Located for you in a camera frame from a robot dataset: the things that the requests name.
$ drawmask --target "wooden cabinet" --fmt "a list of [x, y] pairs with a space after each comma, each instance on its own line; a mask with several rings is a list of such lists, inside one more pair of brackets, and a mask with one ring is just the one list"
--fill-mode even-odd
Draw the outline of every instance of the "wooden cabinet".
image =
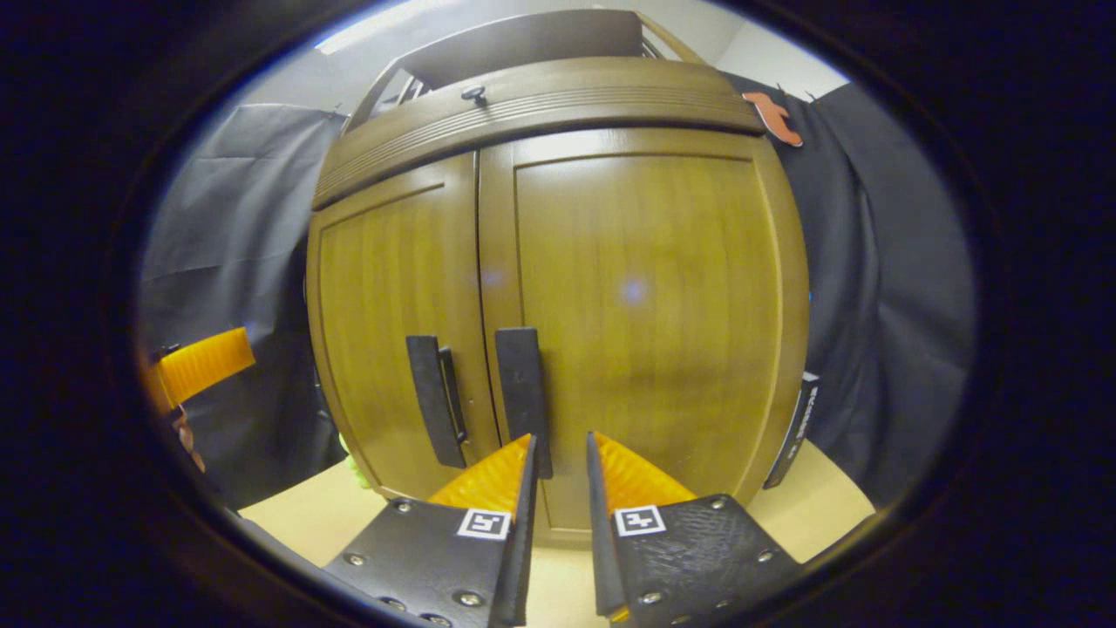
[[453, 350], [471, 463], [508, 441], [496, 331], [538, 330], [554, 464], [541, 542], [588, 542], [588, 431], [742, 503], [786, 435], [806, 257], [762, 137], [602, 128], [485, 146], [317, 212], [308, 268], [327, 399], [387, 495], [424, 499], [458, 473], [425, 434], [410, 335]]

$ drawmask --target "cabinet door panel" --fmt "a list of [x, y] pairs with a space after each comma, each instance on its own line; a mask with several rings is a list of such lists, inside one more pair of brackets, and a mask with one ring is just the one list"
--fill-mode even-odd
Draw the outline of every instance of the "cabinet door panel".
[[425, 499], [458, 473], [439, 465], [406, 337], [453, 352], [465, 461], [499, 446], [477, 274], [474, 155], [416, 168], [315, 214], [307, 299], [315, 355], [338, 428], [386, 495]]
[[629, 129], [482, 154], [485, 325], [537, 328], [546, 373], [542, 539], [588, 529], [588, 431], [700, 495], [747, 503], [770, 468], [805, 364], [807, 287], [797, 213], [764, 148]]

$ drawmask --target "table surface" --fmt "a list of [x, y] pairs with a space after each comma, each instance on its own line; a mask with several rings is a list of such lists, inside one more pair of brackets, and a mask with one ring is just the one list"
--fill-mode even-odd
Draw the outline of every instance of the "table surface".
[[[240, 514], [323, 567], [385, 505], [383, 497], [359, 487], [343, 462]], [[799, 562], [816, 557], [875, 513], [856, 484], [809, 441], [802, 442], [782, 484], [761, 491], [745, 510]], [[593, 558], [587, 550], [532, 549], [527, 617], [531, 627], [608, 626], [596, 616]]]

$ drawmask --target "black door handle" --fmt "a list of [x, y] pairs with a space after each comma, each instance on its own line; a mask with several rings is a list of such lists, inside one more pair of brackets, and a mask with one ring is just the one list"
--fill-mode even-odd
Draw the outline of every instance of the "black door handle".
[[465, 468], [461, 444], [469, 437], [458, 397], [458, 377], [450, 348], [439, 349], [437, 337], [407, 337], [411, 377], [415, 383], [419, 409], [437, 462]]
[[542, 390], [542, 358], [539, 334], [535, 328], [509, 328], [496, 331], [496, 359], [500, 366], [503, 410], [508, 416], [511, 441], [533, 434], [538, 439], [536, 456], [539, 477], [550, 480], [550, 422]]

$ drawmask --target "orange tag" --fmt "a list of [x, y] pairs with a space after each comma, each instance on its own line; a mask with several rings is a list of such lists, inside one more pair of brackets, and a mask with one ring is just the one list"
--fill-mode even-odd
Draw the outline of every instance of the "orange tag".
[[796, 147], [802, 145], [802, 136], [787, 126], [787, 119], [790, 119], [790, 114], [787, 113], [787, 109], [775, 104], [771, 97], [762, 91], [745, 91], [741, 96], [756, 105], [756, 108], [760, 112], [760, 119], [763, 120], [763, 126], [767, 126], [772, 135], [785, 144]]

